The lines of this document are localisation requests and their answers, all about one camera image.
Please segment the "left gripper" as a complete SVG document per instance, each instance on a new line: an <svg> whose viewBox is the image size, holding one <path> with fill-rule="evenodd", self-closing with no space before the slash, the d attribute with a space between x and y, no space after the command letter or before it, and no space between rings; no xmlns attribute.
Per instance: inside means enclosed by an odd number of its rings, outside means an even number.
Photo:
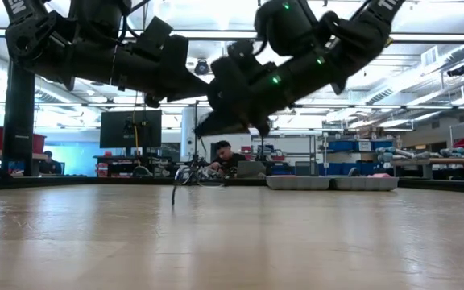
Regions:
<svg viewBox="0 0 464 290"><path fill-rule="evenodd" d="M185 67L189 41L171 35L158 42L141 35L126 45L130 62L126 65L126 87L144 93L143 102L150 107L160 103L205 96L209 84Z"/></svg>

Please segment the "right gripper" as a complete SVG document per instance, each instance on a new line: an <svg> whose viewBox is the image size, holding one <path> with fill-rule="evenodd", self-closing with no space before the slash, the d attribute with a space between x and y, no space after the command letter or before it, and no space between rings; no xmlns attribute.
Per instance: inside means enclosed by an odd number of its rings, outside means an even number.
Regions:
<svg viewBox="0 0 464 290"><path fill-rule="evenodd" d="M213 111L201 118L194 132L198 137L249 134L253 126L266 136L269 116L292 108L296 99L283 87L275 63L257 61L253 41L239 40L227 51L227 56L212 63L208 100Z"/></svg>

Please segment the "person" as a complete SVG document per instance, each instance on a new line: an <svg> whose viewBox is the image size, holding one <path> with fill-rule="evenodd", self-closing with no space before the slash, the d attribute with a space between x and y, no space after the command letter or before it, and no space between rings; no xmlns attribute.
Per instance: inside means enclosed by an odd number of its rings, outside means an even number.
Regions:
<svg viewBox="0 0 464 290"><path fill-rule="evenodd" d="M61 163L52 158L51 151L45 151L46 159L39 163L39 172L42 174L60 175L62 173Z"/></svg>
<svg viewBox="0 0 464 290"><path fill-rule="evenodd" d="M222 140L216 143L217 157L208 165L220 175L224 176L230 172L231 168L236 168L240 161L247 161L244 155L232 152L228 141Z"/></svg>

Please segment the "white square pillar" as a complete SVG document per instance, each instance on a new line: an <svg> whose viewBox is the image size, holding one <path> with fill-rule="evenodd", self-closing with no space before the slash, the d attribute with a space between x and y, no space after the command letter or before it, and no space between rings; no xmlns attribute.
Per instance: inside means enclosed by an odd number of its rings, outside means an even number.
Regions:
<svg viewBox="0 0 464 290"><path fill-rule="evenodd" d="M190 161L194 155L209 159L206 151L208 143L195 136L194 129L211 111L208 107L189 106L182 110L180 160Z"/></svg>

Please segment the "grey laptop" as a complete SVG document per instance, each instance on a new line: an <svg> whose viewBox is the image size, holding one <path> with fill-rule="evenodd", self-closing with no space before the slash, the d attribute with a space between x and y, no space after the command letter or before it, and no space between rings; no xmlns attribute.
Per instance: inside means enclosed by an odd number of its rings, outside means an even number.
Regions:
<svg viewBox="0 0 464 290"><path fill-rule="evenodd" d="M260 178L266 176L266 167L260 161L238 161L237 178Z"/></svg>

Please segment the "black safety glasses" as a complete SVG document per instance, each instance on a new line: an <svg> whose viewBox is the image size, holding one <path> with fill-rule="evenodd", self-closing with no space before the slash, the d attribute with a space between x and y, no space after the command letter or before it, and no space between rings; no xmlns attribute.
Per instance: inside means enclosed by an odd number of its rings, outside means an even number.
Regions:
<svg viewBox="0 0 464 290"><path fill-rule="evenodd" d="M182 167L175 174L175 186L221 187L225 185L223 176L212 168Z"/></svg>

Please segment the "black monitor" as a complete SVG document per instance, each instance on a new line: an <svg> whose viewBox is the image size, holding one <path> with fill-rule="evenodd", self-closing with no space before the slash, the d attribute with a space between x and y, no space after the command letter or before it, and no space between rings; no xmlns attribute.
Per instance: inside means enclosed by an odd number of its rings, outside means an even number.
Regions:
<svg viewBox="0 0 464 290"><path fill-rule="evenodd" d="M160 147L162 111L135 110L101 114L100 148Z"/></svg>

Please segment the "grey plastic tool case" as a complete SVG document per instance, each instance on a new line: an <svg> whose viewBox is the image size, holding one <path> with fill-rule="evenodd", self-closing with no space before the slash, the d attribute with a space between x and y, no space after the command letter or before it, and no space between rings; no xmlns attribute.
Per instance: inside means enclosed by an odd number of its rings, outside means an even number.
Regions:
<svg viewBox="0 0 464 290"><path fill-rule="evenodd" d="M392 191L398 187L398 177L388 174L373 176L268 176L267 186L273 190L304 191Z"/></svg>

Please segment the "wooden workbench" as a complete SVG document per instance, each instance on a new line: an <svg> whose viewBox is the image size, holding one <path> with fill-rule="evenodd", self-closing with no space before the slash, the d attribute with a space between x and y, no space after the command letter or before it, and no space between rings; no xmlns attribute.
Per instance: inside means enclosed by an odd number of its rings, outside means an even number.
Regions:
<svg viewBox="0 0 464 290"><path fill-rule="evenodd" d="M433 165L434 164L461 164L464 165L464 158L429 158L429 159L398 159L392 160L390 164L394 167L396 174L397 167L403 166L421 166L422 177L425 179L433 178Z"/></svg>

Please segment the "grey tubular equipment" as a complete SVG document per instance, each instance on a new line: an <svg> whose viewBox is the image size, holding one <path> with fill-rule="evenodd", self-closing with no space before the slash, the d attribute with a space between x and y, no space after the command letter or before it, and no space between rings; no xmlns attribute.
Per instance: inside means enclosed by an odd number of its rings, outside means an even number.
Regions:
<svg viewBox="0 0 464 290"><path fill-rule="evenodd" d="M389 162L390 160L420 160L420 159L431 159L431 158L454 158L463 157L464 148L444 148L439 152L419 152L415 153L412 151L405 151L396 147L380 147L375 150L378 155L378 161Z"/></svg>

